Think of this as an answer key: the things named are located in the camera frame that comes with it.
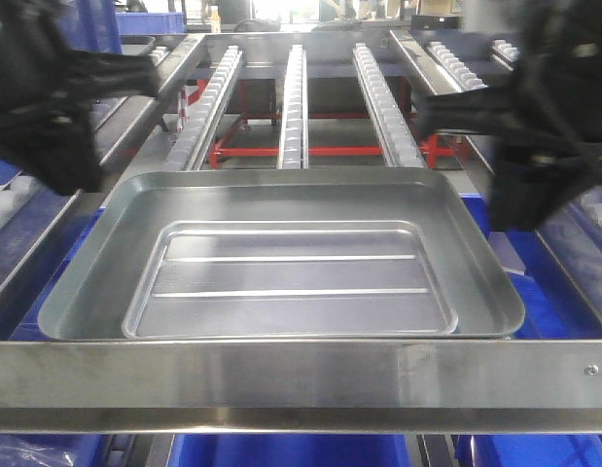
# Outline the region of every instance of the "metal tray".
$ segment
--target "metal tray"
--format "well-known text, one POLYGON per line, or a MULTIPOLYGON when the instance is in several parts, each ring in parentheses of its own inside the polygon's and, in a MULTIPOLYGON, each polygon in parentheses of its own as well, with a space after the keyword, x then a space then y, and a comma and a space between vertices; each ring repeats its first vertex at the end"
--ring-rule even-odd
POLYGON ((151 173, 44 304, 61 340, 497 337, 523 305, 425 169, 151 173))

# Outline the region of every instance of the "tray rim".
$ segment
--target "tray rim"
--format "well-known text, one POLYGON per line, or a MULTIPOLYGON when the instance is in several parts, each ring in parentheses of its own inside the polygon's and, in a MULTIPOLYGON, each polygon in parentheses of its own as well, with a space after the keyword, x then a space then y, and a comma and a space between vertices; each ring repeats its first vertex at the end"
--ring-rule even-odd
MULTIPOLYGON (((41 331, 51 339, 57 341, 122 341, 125 338, 72 338, 61 335, 59 323, 65 319, 68 311, 66 308, 77 298, 77 290, 80 289, 88 276, 88 263, 85 261, 83 251, 87 249, 101 249, 108 237, 111 235, 117 222, 129 206, 122 205, 124 198, 132 201, 139 195, 165 189, 227 189, 227 188, 251 188, 251 187, 282 187, 282 186, 402 186, 406 184, 417 184, 431 189, 446 192, 445 199, 449 211, 459 210, 463 216, 463 222, 458 224, 458 233, 465 239, 473 238, 475 249, 484 255, 484 260, 497 269, 503 271, 499 260, 492 252, 490 245, 479 230, 478 225, 467 210, 462 199, 449 184, 442 174, 426 168, 413 167, 328 167, 297 170, 275 170, 275 169, 247 169, 241 171, 219 170, 219 171, 185 171, 185 172, 149 172, 139 174, 123 182, 113 193, 107 203, 105 212, 100 216, 89 237, 84 242, 81 250, 67 267, 65 273, 55 285, 50 296, 43 304, 38 324, 41 331), (48 322, 49 315, 57 317, 55 321, 48 322)), ((500 278, 503 293, 510 296, 509 302, 511 313, 504 317, 501 332, 490 332, 486 334, 450 334, 448 336, 437 336, 431 339, 497 339, 511 335, 518 330, 525 320, 525 307, 522 299, 517 294, 508 276, 504 273, 500 278)))

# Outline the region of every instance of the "metal beam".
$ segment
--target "metal beam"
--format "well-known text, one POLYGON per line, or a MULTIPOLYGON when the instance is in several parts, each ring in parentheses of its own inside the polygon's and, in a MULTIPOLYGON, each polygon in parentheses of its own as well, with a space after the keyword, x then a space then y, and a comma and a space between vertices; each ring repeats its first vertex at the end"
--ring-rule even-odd
POLYGON ((302 46, 292 46, 284 81, 277 168, 306 168, 308 163, 306 62, 302 46))
POLYGON ((0 342, 0 432, 602 432, 602 341, 0 342))
POLYGON ((242 63, 242 51, 229 46, 216 72, 191 111, 191 119, 180 133, 165 170, 200 170, 209 155, 216 128, 225 114, 242 63))
POLYGON ((422 167, 424 161, 393 94, 365 44, 354 49, 357 78, 388 167, 422 167))

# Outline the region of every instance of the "blue bin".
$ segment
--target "blue bin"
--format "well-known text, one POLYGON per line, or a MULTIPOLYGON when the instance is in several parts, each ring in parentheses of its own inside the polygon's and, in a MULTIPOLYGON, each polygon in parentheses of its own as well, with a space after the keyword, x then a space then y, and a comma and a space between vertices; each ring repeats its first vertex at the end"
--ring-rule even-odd
POLYGON ((117 26, 122 36, 140 34, 182 34, 183 13, 117 13, 117 26))
POLYGON ((59 24, 74 49, 120 54, 113 0, 66 0, 59 24))
POLYGON ((19 172, 19 168, 0 160, 0 185, 6 185, 19 172))
POLYGON ((403 435, 183 435, 169 467, 409 467, 403 435))

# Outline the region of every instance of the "red frame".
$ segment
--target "red frame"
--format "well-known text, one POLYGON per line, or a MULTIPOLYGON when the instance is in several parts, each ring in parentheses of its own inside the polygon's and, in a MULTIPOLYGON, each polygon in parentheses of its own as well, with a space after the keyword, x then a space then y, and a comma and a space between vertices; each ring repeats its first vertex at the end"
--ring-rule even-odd
MULTIPOLYGON (((189 96, 189 105, 199 100, 203 90, 207 86, 207 80, 197 81, 197 90, 189 96)), ((278 148, 226 148, 238 130, 247 125, 248 120, 281 120, 280 114, 263 113, 249 114, 248 112, 248 94, 246 82, 240 80, 238 84, 240 94, 240 108, 242 114, 236 119, 230 129, 223 137, 216 142, 210 150, 210 167, 220 168, 219 158, 228 157, 276 157, 279 153, 278 148)), ((403 78, 402 94, 400 96, 400 107, 403 112, 408 108, 408 82, 403 78)), ((367 112, 343 112, 343 113, 316 113, 311 114, 309 119, 367 119, 367 112)), ((407 114, 407 122, 411 125, 414 133, 413 113, 407 114)), ((421 153, 426 157, 426 163, 430 168, 437 166, 437 158, 454 157, 454 150, 450 147, 441 146, 439 137, 436 134, 430 136, 427 140, 418 142, 421 153)), ((339 157, 339 156, 380 156, 382 151, 378 146, 314 146, 309 148, 309 155, 312 157, 339 157)))

